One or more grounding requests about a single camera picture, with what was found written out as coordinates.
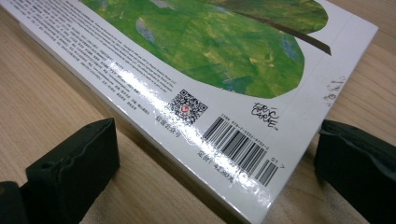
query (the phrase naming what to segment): leaf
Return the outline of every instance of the leaf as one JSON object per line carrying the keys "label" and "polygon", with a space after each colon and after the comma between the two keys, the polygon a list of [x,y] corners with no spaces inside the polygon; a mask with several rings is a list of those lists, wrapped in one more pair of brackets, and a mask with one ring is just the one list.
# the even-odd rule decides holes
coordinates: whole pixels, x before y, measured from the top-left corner
{"label": "leaf", "polygon": [[225,7],[193,0],[82,2],[165,63],[217,88],[273,98],[296,88],[303,75],[304,55],[293,35]]}
{"label": "leaf", "polygon": [[322,29],[329,19],[314,0],[197,0],[288,27],[302,34]]}

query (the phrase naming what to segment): wooden table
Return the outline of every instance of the wooden table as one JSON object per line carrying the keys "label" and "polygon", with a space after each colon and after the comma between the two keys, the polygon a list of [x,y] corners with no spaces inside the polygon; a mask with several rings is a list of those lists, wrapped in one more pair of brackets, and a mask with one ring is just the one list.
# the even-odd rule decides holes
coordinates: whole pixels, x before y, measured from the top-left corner
{"label": "wooden table", "polygon": [[[396,1],[331,0],[379,26],[328,119],[396,145]],[[52,58],[0,8],[0,181],[87,123],[114,117],[120,169],[83,223],[235,223],[237,220]],[[314,175],[314,140],[274,203],[268,223],[362,223]]]}

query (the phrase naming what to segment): qr code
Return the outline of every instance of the qr code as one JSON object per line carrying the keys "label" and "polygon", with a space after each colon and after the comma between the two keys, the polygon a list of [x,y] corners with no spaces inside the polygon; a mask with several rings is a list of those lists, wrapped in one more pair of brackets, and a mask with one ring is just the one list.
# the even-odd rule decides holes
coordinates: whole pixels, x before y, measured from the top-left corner
{"label": "qr code", "polygon": [[181,91],[166,107],[186,124],[192,125],[207,110],[207,106],[187,91]]}

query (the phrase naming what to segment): wood grain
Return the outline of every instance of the wood grain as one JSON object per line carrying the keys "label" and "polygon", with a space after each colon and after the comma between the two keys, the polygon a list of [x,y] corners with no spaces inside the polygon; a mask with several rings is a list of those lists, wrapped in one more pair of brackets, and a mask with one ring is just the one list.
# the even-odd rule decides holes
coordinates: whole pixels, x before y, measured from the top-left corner
{"label": "wood grain", "polygon": [[[332,0],[379,27],[328,119],[396,145],[396,2]],[[121,168],[82,223],[236,223],[144,137],[52,58],[0,8],[0,181],[24,169],[89,122],[114,117]],[[314,175],[316,137],[267,223],[364,223]]]}

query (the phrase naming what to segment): white book cover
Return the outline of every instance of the white book cover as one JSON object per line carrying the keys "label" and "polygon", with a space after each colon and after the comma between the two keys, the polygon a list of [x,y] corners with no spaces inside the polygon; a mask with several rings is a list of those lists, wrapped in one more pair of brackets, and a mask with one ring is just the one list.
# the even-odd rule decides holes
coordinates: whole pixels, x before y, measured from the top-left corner
{"label": "white book cover", "polygon": [[377,27],[324,0],[0,0],[242,220],[262,223]]}

